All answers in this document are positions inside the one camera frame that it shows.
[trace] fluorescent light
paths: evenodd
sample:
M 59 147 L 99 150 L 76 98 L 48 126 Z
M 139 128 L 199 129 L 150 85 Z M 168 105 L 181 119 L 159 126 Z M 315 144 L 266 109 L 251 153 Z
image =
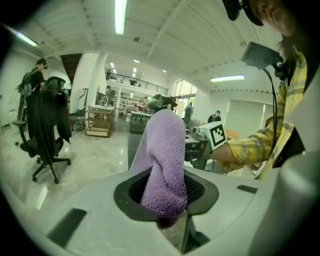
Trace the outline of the fluorescent light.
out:
M 216 83 L 216 82 L 244 80 L 244 79 L 245 79 L 245 77 L 243 75 L 233 75 L 233 76 L 211 78 L 210 81 L 213 83 Z
M 9 30 L 11 33 L 15 34 L 16 37 L 22 39 L 23 41 L 25 41 L 26 43 L 28 43 L 29 45 L 32 45 L 32 46 L 37 46 L 37 44 L 32 41 L 31 39 L 29 39 L 28 37 L 26 37 L 24 34 L 14 30 L 13 28 L 11 27 L 8 27 L 7 25 L 3 25 L 7 30 Z
M 127 0 L 114 0 L 114 5 L 115 33 L 123 35 L 125 33 Z

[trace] white column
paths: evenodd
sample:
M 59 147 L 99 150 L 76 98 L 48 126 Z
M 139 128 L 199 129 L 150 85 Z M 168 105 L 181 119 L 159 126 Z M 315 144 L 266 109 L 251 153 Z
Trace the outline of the white column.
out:
M 107 56 L 108 55 L 105 52 L 101 52 L 95 62 L 94 69 L 91 75 L 88 97 L 86 100 L 87 106 L 95 105 L 98 88 L 100 92 L 105 93 L 106 91 L 107 82 L 105 75 L 105 63 Z
M 70 114 L 78 110 L 79 98 L 83 88 L 89 88 L 92 74 L 98 60 L 98 53 L 83 53 L 76 67 L 70 95 Z
M 122 92 L 122 88 L 119 87 L 118 96 L 116 98 L 116 104 L 115 104 L 115 121 L 118 121 L 119 108 L 120 108 L 120 102 L 121 102 L 121 92 Z

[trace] white marker cube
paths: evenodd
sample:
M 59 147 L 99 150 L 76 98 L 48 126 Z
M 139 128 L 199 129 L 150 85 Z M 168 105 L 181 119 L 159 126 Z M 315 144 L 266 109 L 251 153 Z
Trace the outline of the white marker cube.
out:
M 210 122 L 197 128 L 198 133 L 204 133 L 209 139 L 212 150 L 227 142 L 227 136 L 222 121 Z

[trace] white ceiling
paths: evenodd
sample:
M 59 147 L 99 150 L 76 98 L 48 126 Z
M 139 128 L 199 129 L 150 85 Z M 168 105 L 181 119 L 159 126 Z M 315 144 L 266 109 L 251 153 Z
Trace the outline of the white ceiling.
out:
M 131 76 L 132 60 L 137 59 L 140 65 L 167 70 L 168 76 L 203 90 L 269 89 L 262 71 L 240 59 L 250 41 L 277 49 L 280 35 L 268 26 L 253 25 L 244 13 L 230 21 L 222 0 L 128 0 L 124 35 L 115 33 L 114 9 L 115 0 L 53 0 L 22 32 L 40 45 L 38 54 L 53 59 L 105 51 L 106 67 L 112 60 L 118 74 Z M 137 78 L 142 70 L 138 69 Z M 244 75 L 245 80 L 210 82 L 225 75 Z

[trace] purple cloth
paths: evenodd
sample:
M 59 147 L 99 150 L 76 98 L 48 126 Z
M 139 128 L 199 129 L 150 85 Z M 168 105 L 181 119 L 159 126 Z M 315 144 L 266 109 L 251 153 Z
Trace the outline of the purple cloth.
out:
M 186 127 L 171 110 L 163 109 L 148 121 L 130 172 L 152 167 L 141 205 L 158 217 L 178 217 L 187 207 L 184 180 Z

